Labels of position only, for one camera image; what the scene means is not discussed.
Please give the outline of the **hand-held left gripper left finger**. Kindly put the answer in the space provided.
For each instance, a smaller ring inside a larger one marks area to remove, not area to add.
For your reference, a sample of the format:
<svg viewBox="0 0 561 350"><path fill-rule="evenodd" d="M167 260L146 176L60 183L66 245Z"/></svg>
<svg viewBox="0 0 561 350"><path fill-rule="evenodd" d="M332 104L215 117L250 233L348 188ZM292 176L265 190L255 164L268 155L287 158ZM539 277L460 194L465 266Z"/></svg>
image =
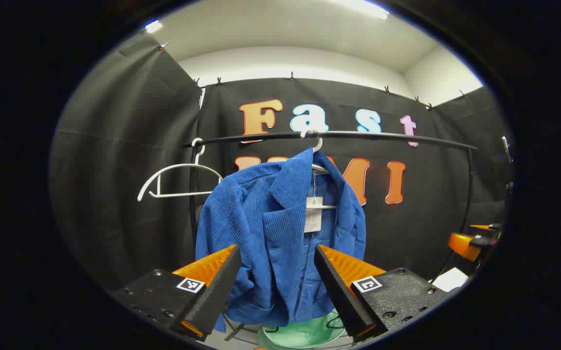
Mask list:
<svg viewBox="0 0 561 350"><path fill-rule="evenodd" d="M168 332L205 341L223 312L242 265L231 245L170 272L153 269L111 297Z"/></svg>

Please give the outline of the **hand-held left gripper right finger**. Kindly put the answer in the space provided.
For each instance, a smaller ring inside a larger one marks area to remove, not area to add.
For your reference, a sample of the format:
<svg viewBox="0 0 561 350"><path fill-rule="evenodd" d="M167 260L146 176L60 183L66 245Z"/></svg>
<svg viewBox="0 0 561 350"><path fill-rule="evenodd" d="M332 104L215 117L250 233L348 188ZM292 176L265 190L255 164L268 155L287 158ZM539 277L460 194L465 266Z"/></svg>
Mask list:
<svg viewBox="0 0 561 350"><path fill-rule="evenodd" d="M314 266L356 343L406 326L447 294L405 267L385 271L324 245Z"/></svg>

